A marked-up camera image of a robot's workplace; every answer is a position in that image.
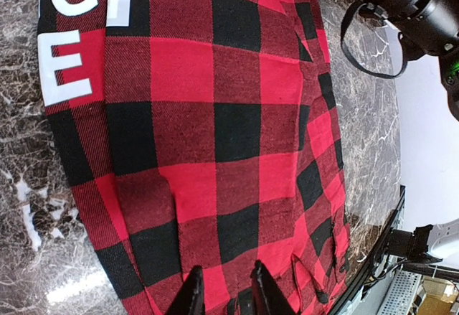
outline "marble table surface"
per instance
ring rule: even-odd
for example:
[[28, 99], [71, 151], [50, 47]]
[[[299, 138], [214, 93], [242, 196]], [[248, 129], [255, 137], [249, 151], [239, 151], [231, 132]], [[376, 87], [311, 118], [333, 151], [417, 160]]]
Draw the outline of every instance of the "marble table surface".
[[[352, 277], [397, 203], [400, 167], [394, 83], [354, 70], [339, 49], [348, 2], [321, 0], [341, 116]], [[78, 217], [44, 115], [37, 3], [0, 0], [0, 314], [125, 314]], [[384, 30], [358, 22], [349, 45], [367, 67], [390, 69]]]

